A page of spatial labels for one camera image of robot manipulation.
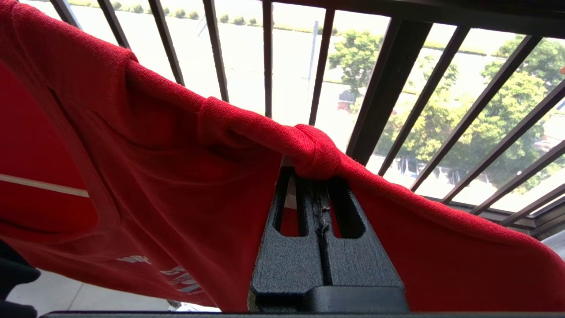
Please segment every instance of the wrinkled fabric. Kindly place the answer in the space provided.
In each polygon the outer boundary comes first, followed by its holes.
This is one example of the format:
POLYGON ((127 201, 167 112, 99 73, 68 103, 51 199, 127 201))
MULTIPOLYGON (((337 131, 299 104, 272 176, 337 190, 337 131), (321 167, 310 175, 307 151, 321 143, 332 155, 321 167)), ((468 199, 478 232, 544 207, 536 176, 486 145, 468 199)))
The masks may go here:
POLYGON ((316 128, 203 98, 13 0, 0 0, 0 61, 0 173, 89 194, 0 182, 0 237, 36 267, 245 311, 286 155, 302 177, 349 182, 413 311, 565 310, 553 251, 383 180, 316 128))

